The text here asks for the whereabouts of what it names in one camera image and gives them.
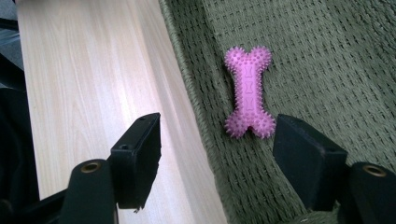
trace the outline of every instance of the green woven fabric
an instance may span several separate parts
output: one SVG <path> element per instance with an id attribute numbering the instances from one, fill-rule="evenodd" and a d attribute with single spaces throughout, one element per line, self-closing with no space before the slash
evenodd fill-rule
<path id="1" fill-rule="evenodd" d="M 264 107 L 305 120 L 348 151 L 396 171 L 396 4 L 392 0 L 160 0 L 230 223 L 335 223 L 305 211 L 272 156 L 274 138 L 232 139 L 224 54 L 264 45 Z"/>

